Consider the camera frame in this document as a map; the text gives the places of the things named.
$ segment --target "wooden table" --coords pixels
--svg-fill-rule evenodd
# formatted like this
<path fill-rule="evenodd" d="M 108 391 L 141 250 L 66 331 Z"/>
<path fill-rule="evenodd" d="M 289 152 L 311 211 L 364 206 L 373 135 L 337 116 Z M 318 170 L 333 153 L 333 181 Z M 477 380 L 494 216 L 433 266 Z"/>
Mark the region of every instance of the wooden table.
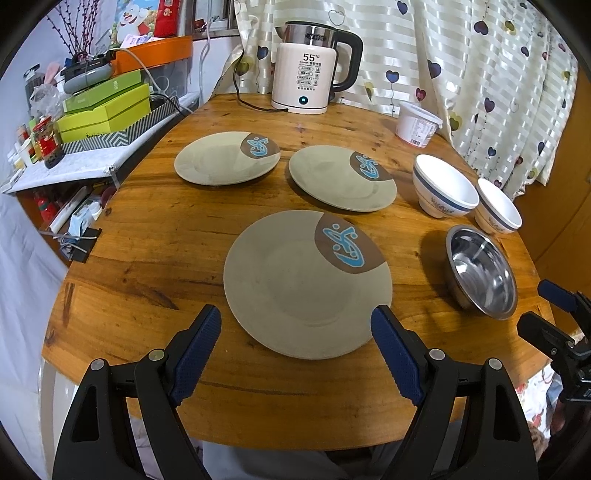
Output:
<path fill-rule="evenodd" d="M 249 101 L 268 105 L 267 96 Z M 517 336 L 519 316 L 533 310 L 552 320 L 538 297 L 539 278 L 518 234 L 497 238 L 519 289 L 506 322 L 459 309 L 443 278 L 446 232 L 473 215 L 434 219 L 419 207 L 411 172 L 415 156 L 430 153 L 476 176 L 441 137 L 425 150 L 394 135 L 396 120 L 344 105 L 324 115 L 258 112 L 221 95 L 170 131 L 132 172 L 98 222 L 103 233 L 86 264 L 73 264 L 51 314 L 43 355 L 80 382 L 97 357 L 110 364 L 139 360 L 166 346 L 204 304 L 222 312 L 222 334 L 193 396 L 179 408 L 188 433 L 227 445 L 273 449 L 346 449 L 404 436 L 414 414 L 402 398 L 376 344 L 348 355 L 304 361 L 274 353 L 252 339 L 232 316 L 222 273 L 236 237 L 255 221 L 289 209 L 337 213 L 359 225 L 380 247 L 394 285 L 392 309 L 429 348 L 455 360 L 506 366 L 514 384 L 546 358 Z M 190 184 L 176 175 L 178 152 L 197 138 L 223 131 L 265 132 L 281 161 L 260 179 L 226 187 Z M 300 190 L 288 160 L 308 145 L 329 144 L 367 153 L 398 186 L 390 207 L 374 213 L 333 209 Z M 130 401 L 139 414 L 135 401 Z"/>

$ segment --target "cartoon character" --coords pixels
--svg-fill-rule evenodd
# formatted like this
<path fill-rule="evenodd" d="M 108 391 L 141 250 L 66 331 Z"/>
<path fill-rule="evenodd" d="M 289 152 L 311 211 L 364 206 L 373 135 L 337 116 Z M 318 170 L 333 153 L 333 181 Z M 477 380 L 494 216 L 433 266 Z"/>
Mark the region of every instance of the cartoon character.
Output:
<path fill-rule="evenodd" d="M 121 12 L 119 24 L 117 25 L 117 42 L 123 43 L 127 35 L 146 35 L 150 28 L 144 20 L 150 13 L 146 8 L 140 8 L 134 3 Z"/>

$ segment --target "striped curtain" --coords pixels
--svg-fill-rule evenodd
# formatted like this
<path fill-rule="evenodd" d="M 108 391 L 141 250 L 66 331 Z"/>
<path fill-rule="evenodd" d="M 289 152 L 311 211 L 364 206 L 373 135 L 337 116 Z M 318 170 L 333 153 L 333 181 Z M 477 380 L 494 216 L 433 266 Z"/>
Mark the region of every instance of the striped curtain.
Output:
<path fill-rule="evenodd" d="M 394 117 L 401 100 L 426 108 L 468 165 L 510 198 L 548 182 L 577 61 L 544 15 L 525 0 L 338 1 L 235 0 L 241 92 L 272 90 L 274 27 L 304 20 L 349 30 L 363 39 L 363 59 L 336 102 Z M 234 91 L 227 70 L 241 52 L 216 93 Z M 347 52 L 339 59 L 337 79 Z"/>

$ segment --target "blue fish pattern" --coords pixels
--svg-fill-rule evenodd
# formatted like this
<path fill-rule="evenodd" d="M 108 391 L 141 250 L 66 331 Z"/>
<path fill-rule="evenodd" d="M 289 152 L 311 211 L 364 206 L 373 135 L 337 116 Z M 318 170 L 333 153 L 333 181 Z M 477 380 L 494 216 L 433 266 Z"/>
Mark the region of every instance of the blue fish pattern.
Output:
<path fill-rule="evenodd" d="M 369 179 L 377 179 L 379 177 L 378 169 L 375 167 L 378 162 L 368 158 L 365 155 L 356 155 L 357 160 L 361 163 L 359 169 L 361 173 Z"/>
<path fill-rule="evenodd" d="M 259 139 L 255 137 L 254 140 L 247 140 L 248 144 L 251 146 L 251 153 L 255 157 L 264 157 L 267 154 L 267 146 L 265 144 L 269 143 L 269 139 L 267 137 Z"/>
<path fill-rule="evenodd" d="M 355 227 L 350 226 L 342 232 L 338 231 L 339 228 L 340 225 L 338 223 L 333 223 L 332 229 L 322 229 L 322 232 L 335 243 L 333 250 L 336 258 L 350 267 L 363 267 L 365 265 L 363 253 L 361 253 L 359 247 L 353 242 L 357 238 Z"/>

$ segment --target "chevron pattern box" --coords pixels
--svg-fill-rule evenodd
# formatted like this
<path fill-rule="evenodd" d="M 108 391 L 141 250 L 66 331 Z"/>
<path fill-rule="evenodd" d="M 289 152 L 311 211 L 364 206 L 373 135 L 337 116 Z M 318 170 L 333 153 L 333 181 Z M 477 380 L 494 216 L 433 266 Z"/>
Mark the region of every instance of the chevron pattern box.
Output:
<path fill-rule="evenodd" d="M 158 122 L 177 112 L 178 99 L 171 97 L 171 100 L 174 102 L 174 106 L 171 102 L 166 101 L 166 103 L 160 105 L 145 117 L 140 118 L 125 130 L 104 135 L 93 135 L 82 140 L 65 143 L 62 145 L 62 148 L 66 153 L 78 153 L 88 150 L 98 150 L 99 148 L 124 147 L 129 145 Z"/>

